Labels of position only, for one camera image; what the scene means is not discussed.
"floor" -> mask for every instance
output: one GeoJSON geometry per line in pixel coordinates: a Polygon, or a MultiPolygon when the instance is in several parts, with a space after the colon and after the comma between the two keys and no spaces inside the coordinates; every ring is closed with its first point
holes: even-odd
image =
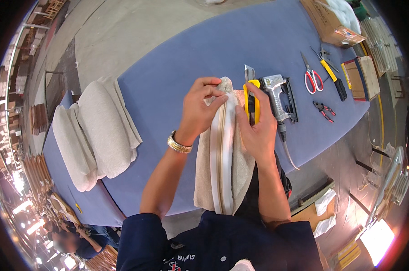
{"type": "MultiPolygon", "coordinates": [[[[47,100],[55,103],[59,89],[71,89],[78,94],[89,82],[102,75],[120,75],[154,47],[186,28],[230,9],[257,2],[228,0],[221,5],[204,7],[195,0],[173,0],[169,3],[161,0],[71,1],[62,27],[49,44],[43,41],[43,47],[37,54],[33,74],[28,81],[28,104],[33,104],[39,97],[37,93],[41,91],[39,86],[44,80],[42,73],[45,69],[64,72],[63,81],[55,75],[46,78],[46,93],[50,97],[47,100]],[[163,16],[167,10],[170,15],[163,16]]],[[[371,102],[369,113],[339,141],[303,165],[301,170],[288,174],[293,186],[289,199],[291,207],[296,206],[298,198],[320,187],[328,177],[336,182],[336,225],[317,238],[328,259],[359,232],[359,226],[365,224],[367,219],[365,212],[352,200],[349,201],[349,191],[368,208],[375,197],[376,189],[370,185],[359,190],[367,171],[355,164],[355,159],[358,159],[375,165],[379,170],[381,158],[378,154],[372,154],[369,135],[373,144],[384,148],[387,143],[394,147],[404,145],[405,100],[398,99],[393,106],[394,99],[387,79],[382,77],[379,83],[381,97],[371,102]]],[[[36,141],[28,137],[30,150],[36,151],[36,141]]],[[[383,159],[382,168],[386,168],[388,163],[388,159],[383,159]]],[[[395,232],[399,231],[400,218],[404,215],[408,198],[390,214],[388,223],[395,232]]],[[[168,238],[195,227],[202,212],[196,210],[166,217],[162,223],[168,238]]],[[[348,270],[372,267],[369,255],[364,252],[351,263],[348,270]]]]}

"red and white scissors handle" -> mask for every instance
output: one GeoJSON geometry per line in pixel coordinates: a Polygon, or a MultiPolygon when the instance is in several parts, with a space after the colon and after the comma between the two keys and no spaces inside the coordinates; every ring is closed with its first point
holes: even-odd
{"type": "Polygon", "coordinates": [[[322,82],[322,78],[319,76],[319,74],[317,74],[315,71],[311,70],[311,71],[306,71],[305,72],[305,76],[304,76],[304,82],[305,82],[305,87],[307,88],[308,92],[310,94],[314,94],[317,91],[322,91],[323,90],[323,82],[322,82]],[[310,90],[308,84],[307,84],[307,77],[310,80],[311,85],[313,86],[313,89],[310,90]],[[320,81],[320,86],[321,88],[319,88],[317,79],[319,79],[320,81]]]}

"black pants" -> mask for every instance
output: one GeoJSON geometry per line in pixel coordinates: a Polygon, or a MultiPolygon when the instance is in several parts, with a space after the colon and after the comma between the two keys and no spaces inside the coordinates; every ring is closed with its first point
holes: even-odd
{"type": "MultiPolygon", "coordinates": [[[[280,179],[283,183],[284,192],[286,193],[287,198],[289,198],[292,192],[292,185],[281,168],[280,161],[275,151],[274,155],[278,173],[280,174],[280,179]]],[[[259,213],[259,173],[257,163],[254,165],[253,176],[251,177],[250,186],[245,194],[245,198],[234,215],[250,220],[256,224],[263,225],[262,218],[259,213]]]]}

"gold watch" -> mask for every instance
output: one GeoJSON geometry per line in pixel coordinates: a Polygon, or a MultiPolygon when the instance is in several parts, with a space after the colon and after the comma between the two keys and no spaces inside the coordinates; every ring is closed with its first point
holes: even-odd
{"type": "Polygon", "coordinates": [[[188,153],[190,153],[191,150],[192,150],[192,146],[187,147],[187,146],[184,146],[184,145],[181,145],[181,144],[177,143],[177,142],[174,140],[174,138],[173,138],[174,135],[175,135],[175,133],[176,133],[176,130],[173,130],[173,131],[170,133],[170,136],[169,136],[168,139],[167,139],[167,145],[169,145],[171,149],[174,149],[174,150],[177,151],[178,153],[181,153],[181,154],[188,154],[188,153]]]}

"red and black pliers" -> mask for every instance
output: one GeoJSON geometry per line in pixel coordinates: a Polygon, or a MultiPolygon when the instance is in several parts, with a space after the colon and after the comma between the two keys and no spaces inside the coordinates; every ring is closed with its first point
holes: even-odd
{"type": "Polygon", "coordinates": [[[325,110],[327,110],[327,111],[329,111],[333,116],[335,116],[336,114],[335,114],[335,112],[334,112],[331,108],[329,108],[329,107],[326,106],[326,105],[320,104],[320,103],[318,103],[318,102],[316,102],[316,101],[314,101],[313,104],[314,104],[314,106],[316,106],[317,109],[319,109],[319,112],[320,112],[329,122],[334,123],[334,121],[333,121],[330,117],[328,117],[328,116],[325,114],[325,110]]]}

